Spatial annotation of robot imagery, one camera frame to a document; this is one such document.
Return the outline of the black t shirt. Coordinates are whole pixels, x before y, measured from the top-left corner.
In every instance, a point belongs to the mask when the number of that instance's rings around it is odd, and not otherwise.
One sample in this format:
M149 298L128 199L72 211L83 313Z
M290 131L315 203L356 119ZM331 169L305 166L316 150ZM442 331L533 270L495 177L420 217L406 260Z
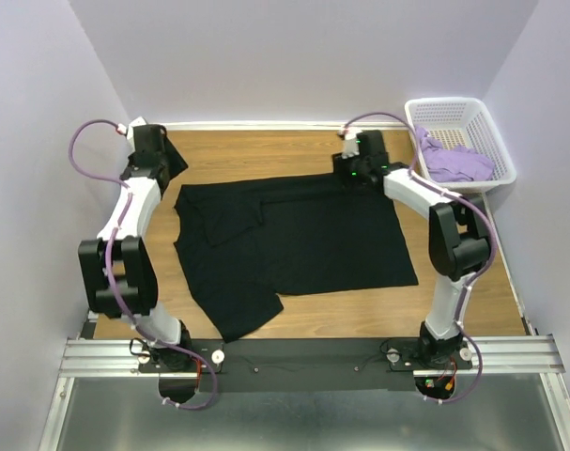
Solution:
M233 342L284 295L418 282L393 202L333 174L183 185L177 256L193 299Z

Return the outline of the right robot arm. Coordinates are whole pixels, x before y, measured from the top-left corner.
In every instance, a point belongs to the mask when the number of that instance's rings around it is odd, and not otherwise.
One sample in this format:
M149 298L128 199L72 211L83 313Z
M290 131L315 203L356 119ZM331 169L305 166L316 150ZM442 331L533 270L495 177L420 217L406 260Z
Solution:
M379 131L348 127L337 135L342 151L332 155L332 167L346 186L373 188L428 222L428 254L438 280L415 349L422 365L438 367L462 347L472 287L495 258L484 208L475 199L440 188L404 163L391 162Z

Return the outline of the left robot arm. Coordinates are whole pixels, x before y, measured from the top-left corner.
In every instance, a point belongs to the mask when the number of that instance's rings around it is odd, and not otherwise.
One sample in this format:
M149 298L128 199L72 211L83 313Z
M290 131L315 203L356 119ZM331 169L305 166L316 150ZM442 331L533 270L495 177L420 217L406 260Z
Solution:
M163 125L138 117L113 127L126 138L131 153L119 176L105 178L119 187L109 220L96 238L78 247L89 309L122 320L139 334L142 349L136 356L142 364L171 372L200 369L189 331L160 300L145 245L154 210L170 182L188 165Z

